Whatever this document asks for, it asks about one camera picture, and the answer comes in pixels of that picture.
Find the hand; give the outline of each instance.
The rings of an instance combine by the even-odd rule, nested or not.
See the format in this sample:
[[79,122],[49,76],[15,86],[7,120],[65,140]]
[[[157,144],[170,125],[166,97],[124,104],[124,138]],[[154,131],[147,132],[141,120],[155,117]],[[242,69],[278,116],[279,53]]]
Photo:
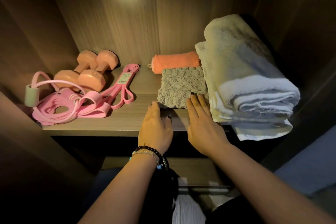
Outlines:
[[138,146],[147,145],[163,155],[169,148],[173,139],[172,121],[160,117],[160,108],[156,101],[148,107],[138,137]]
[[209,156],[222,144],[230,144],[224,129],[212,120],[210,109],[203,95],[187,98],[190,118],[188,140],[201,154]]

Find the towel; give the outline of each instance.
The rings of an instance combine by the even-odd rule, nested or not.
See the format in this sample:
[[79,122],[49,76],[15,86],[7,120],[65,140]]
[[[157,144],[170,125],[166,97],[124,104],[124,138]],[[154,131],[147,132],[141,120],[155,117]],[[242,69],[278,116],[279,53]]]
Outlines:
[[161,108],[187,108],[187,98],[191,92],[209,98],[201,67],[163,69],[161,88],[157,95]]
[[214,19],[196,44],[212,118],[231,124],[240,140],[289,133],[300,92],[277,69],[265,44],[239,15]]
[[200,59],[197,53],[187,52],[172,55],[155,55],[148,67],[152,68],[153,73],[162,74],[165,68],[199,67],[199,65]]

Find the forearm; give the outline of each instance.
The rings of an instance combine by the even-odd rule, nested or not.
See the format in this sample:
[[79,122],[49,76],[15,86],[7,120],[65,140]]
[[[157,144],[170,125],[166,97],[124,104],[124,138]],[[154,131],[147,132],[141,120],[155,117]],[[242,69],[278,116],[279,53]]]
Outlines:
[[137,223],[156,165],[149,154],[133,155],[79,223]]
[[328,214],[235,146],[223,144],[210,157],[266,223],[334,223]]

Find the dumbbell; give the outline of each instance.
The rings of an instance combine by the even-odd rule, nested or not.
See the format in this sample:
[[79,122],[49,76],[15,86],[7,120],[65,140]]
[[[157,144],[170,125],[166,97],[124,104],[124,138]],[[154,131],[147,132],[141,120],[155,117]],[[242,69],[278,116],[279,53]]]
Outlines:
[[98,67],[84,70],[78,77],[78,84],[86,90],[101,91],[105,86],[103,73],[106,70],[113,70],[118,65],[118,57],[114,52],[101,51],[97,56]]
[[[84,70],[86,70],[87,68],[91,68],[91,69],[96,69],[98,66],[97,63],[97,55],[94,52],[90,52],[90,51],[82,51],[78,57],[77,57],[77,61],[78,61],[78,66],[72,71],[72,70],[61,70],[59,71],[55,76],[54,76],[54,80],[65,80],[68,82],[73,82],[75,84],[78,84],[78,77],[79,74],[81,72],[83,72]],[[58,87],[68,87],[70,89],[72,89],[73,91],[79,91],[79,88],[66,84],[66,83],[59,83],[57,82],[56,85]]]

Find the black pants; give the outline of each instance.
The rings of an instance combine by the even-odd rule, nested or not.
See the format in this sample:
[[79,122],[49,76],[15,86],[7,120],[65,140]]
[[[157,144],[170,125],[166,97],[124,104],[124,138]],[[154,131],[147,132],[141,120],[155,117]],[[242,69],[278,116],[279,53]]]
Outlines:
[[[103,170],[96,176],[92,188],[87,193],[83,202],[81,217],[97,200],[108,184],[119,173],[122,167]],[[178,176],[171,169],[155,170],[150,180],[145,201],[142,207],[139,223],[172,223],[172,215],[175,209],[175,200],[178,195]],[[263,223],[256,211],[243,197],[236,197],[219,206],[207,217],[206,224],[212,223],[242,223],[253,221]]]

